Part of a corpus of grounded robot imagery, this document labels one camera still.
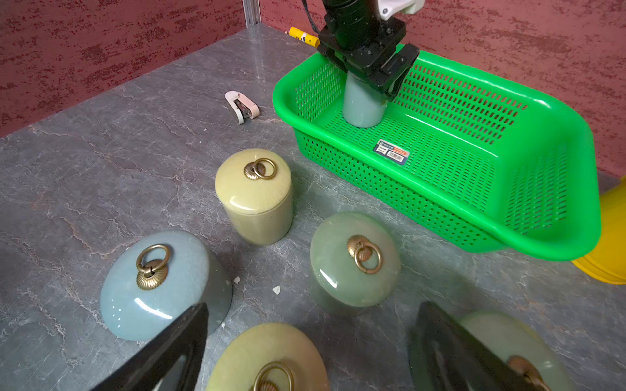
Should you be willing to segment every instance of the yellow ceramic jar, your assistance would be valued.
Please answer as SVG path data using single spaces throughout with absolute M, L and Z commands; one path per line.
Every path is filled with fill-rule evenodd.
M 322 357 L 311 340 L 285 323 L 245 331 L 215 364 L 207 391 L 328 391 Z
M 294 217 L 291 170 L 274 152 L 243 150 L 215 175 L 215 192 L 233 226 L 258 246 L 279 241 Z

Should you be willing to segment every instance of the yellow ceramic lid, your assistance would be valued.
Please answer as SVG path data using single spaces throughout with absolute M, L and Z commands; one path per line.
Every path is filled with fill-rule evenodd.
M 286 323 L 264 323 L 245 331 L 228 345 L 213 368 L 207 391 L 250 390 L 259 372 L 275 362 L 289 371 L 294 390 L 329 390 L 324 362 L 311 340 Z M 288 379 L 281 369 L 273 368 L 259 380 L 272 382 L 278 391 L 288 391 Z
M 257 163 L 263 168 L 251 172 L 254 164 L 249 165 L 247 174 L 255 177 L 256 172 L 271 178 L 250 179 L 244 173 L 245 167 Z M 258 215 L 273 209 L 285 199 L 291 188 L 291 170 L 287 162 L 272 151 L 254 148 L 232 155 L 217 170 L 215 192 L 224 207 L 242 215 Z

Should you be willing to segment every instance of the basket label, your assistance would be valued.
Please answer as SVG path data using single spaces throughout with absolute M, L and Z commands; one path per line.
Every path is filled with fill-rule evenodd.
M 408 151 L 384 140 L 378 140 L 378 143 L 374 147 L 374 152 L 388 159 L 391 159 L 400 165 L 404 165 L 409 159 Z

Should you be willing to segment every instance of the yellow marker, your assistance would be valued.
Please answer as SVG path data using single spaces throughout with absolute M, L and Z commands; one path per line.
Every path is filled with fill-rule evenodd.
M 313 46 L 314 48 L 318 47 L 319 45 L 319 39 L 316 36 L 307 34 L 304 31 L 297 29 L 295 27 L 292 27 L 289 29 L 289 35 L 296 39 L 299 39 L 300 41 L 304 43 L 307 43 Z

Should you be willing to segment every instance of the red textured wall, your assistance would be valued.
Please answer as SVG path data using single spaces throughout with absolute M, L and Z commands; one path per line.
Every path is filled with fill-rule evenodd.
M 309 10 L 322 27 L 321 0 Z M 312 32 L 301 0 L 260 0 L 263 23 Z M 405 41 L 569 104 L 595 136 L 598 167 L 626 175 L 624 0 L 426 0 Z
M 0 136 L 244 28 L 241 0 L 2 0 Z

